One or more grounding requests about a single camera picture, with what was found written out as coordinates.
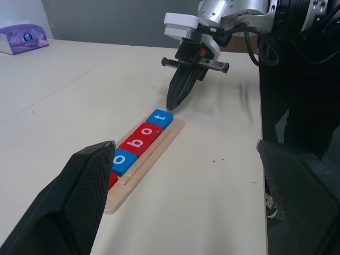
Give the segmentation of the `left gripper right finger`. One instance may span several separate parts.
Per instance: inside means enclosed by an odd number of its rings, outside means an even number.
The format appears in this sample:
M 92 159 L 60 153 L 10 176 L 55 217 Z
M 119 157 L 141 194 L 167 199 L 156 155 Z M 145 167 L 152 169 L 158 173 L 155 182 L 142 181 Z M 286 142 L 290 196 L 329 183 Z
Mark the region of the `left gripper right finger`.
M 257 151 L 298 254 L 339 254 L 339 171 L 281 143 L 259 140 Z

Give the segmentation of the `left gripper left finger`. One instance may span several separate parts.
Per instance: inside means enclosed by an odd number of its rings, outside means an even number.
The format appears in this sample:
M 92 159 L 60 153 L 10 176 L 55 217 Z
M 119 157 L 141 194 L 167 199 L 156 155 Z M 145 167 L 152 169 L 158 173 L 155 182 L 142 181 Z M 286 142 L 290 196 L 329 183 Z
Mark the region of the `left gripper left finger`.
M 106 205 L 114 141 L 74 153 L 36 196 L 1 254 L 90 254 Z

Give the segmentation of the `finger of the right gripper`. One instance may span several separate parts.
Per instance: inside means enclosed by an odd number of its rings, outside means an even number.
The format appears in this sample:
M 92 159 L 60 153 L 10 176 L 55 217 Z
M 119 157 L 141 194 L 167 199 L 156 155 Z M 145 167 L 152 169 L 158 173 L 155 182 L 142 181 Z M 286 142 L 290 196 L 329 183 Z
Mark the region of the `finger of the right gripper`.
M 194 66 L 180 66 L 177 73 L 175 107 L 178 107 L 191 92 L 197 80 L 199 69 Z
M 186 67 L 184 65 L 180 65 L 177 68 L 169 84 L 168 94 L 166 98 L 166 108 L 168 110 L 174 110 L 181 104 L 185 83 L 186 83 Z

